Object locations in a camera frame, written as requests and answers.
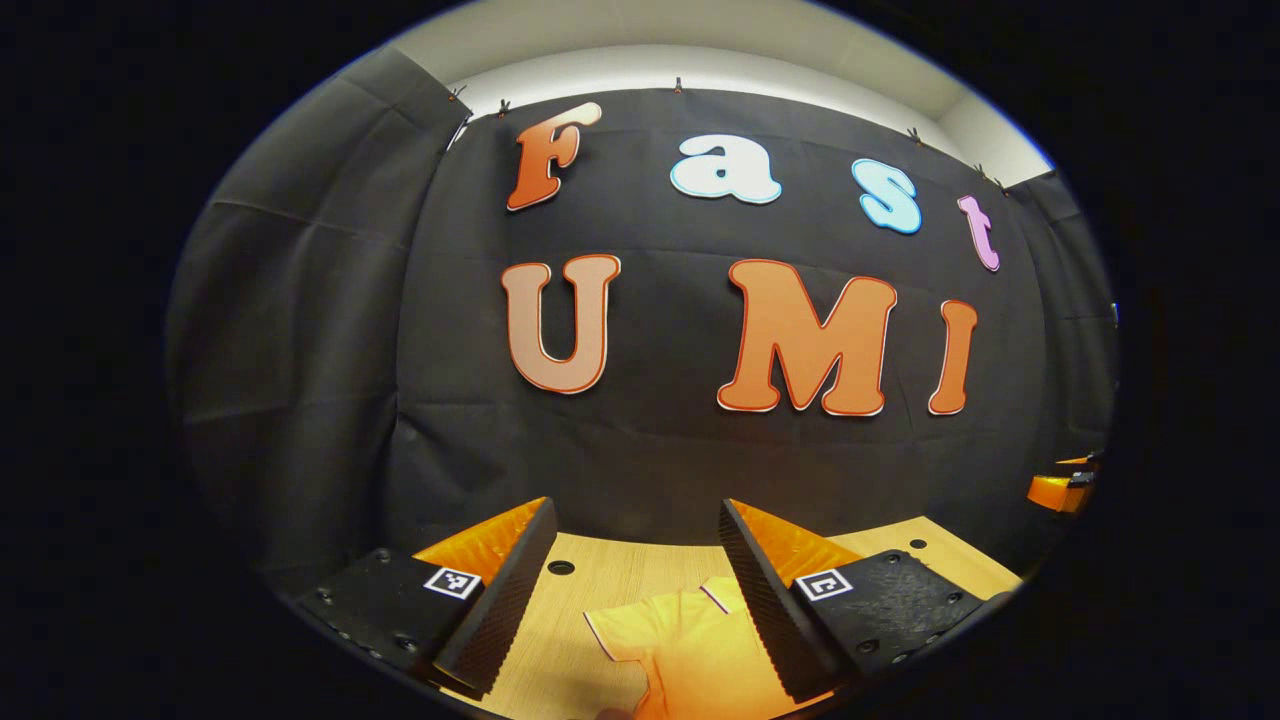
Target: orange letter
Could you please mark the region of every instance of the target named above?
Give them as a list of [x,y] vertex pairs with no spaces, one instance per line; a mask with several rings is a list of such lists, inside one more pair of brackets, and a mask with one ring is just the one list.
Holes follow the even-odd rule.
[[782,361],[791,405],[804,410],[822,389],[831,369],[836,384],[822,396],[832,415],[874,415],[884,407],[879,391],[884,332],[897,291],[876,278],[854,278],[836,300],[826,323],[818,320],[795,268],[773,260],[739,260],[728,277],[742,288],[742,345],[733,382],[719,389],[726,410],[765,413],[778,405],[769,382],[773,356]]
[[609,347],[609,281],[622,272],[612,255],[584,255],[564,263],[564,279],[573,283],[577,340],[568,360],[543,350],[543,287],[552,269],[541,263],[507,268],[507,342],[511,359],[526,380],[552,392],[573,395],[595,384],[604,373]]
[[520,133],[520,173],[516,176],[516,190],[507,199],[511,211],[529,208],[543,200],[550,200],[559,192],[559,178],[552,177],[552,160],[561,168],[567,168],[577,158],[577,143],[581,133],[576,127],[567,127],[556,137],[556,131],[570,123],[589,126],[599,120],[600,106],[584,102],[572,110],[556,115],[549,120]]
[[969,345],[973,328],[978,327],[978,311],[966,302],[947,300],[942,304],[942,319],[947,323],[947,348],[938,389],[929,396],[929,413],[955,415],[964,409],[964,378],[969,373]]

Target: white ceiling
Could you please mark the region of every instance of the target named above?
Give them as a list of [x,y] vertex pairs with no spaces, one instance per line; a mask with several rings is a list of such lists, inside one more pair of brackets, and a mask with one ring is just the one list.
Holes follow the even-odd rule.
[[968,94],[911,50],[804,0],[476,0],[393,45],[444,85],[571,50],[689,45],[812,68],[931,119]]

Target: light blue letter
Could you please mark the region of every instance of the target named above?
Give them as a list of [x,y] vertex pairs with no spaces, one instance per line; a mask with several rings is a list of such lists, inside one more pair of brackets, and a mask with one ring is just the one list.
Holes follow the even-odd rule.
[[[704,155],[723,147],[723,155]],[[685,158],[671,168],[671,184],[694,197],[732,195],[742,202],[764,205],[782,195],[769,176],[769,154],[759,142],[736,135],[700,135],[680,143]]]
[[868,159],[855,161],[852,170],[854,179],[867,191],[859,202],[872,223],[902,234],[920,229],[920,208],[911,200],[915,186],[906,173]]

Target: wooden table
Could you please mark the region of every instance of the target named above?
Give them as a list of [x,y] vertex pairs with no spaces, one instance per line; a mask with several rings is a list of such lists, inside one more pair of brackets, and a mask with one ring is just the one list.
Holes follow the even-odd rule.
[[[905,550],[982,600],[1020,582],[927,518],[831,539],[863,556]],[[913,539],[927,544],[914,548]],[[604,707],[631,710],[646,688],[644,670],[639,662],[609,660],[582,612],[694,589],[716,575],[733,577],[719,546],[644,544],[559,533],[547,556],[547,562],[556,560],[567,560],[576,570],[568,575],[543,570],[493,692],[481,702],[451,696],[515,720],[593,720]]]

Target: black curtain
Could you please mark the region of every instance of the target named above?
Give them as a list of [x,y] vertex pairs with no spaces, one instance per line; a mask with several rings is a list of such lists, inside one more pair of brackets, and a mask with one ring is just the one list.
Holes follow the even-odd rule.
[[404,269],[467,115],[393,49],[300,100],[209,199],[174,278],[169,392],[193,480],[287,592],[376,542]]
[[[553,170],[559,195],[508,213],[516,136],[585,101],[603,117]],[[186,249],[170,392],[197,482],[276,588],[543,495],[562,530],[627,541],[714,544],[718,503],[736,497],[823,534],[928,515],[1015,571],[1051,542],[1060,528],[1025,500],[1030,473],[1102,443],[1115,359],[1101,265],[1059,181],[1006,197],[893,129],[737,92],[539,102],[472,120],[445,152],[466,114],[380,50],[246,152]],[[709,133],[764,146],[781,197],[677,191],[680,142]],[[850,172],[863,158],[911,178],[919,232],[868,220]],[[996,273],[956,206],[966,195],[991,218]],[[581,395],[538,389],[512,365],[499,277],[552,268],[544,343],[564,357],[561,270],[594,252],[622,261],[604,374]],[[856,275],[896,288],[881,414],[718,406],[742,320],[728,268],[745,258],[796,266],[819,316]],[[968,404],[936,416],[945,300],[979,320]],[[773,383],[786,396],[780,368]]]

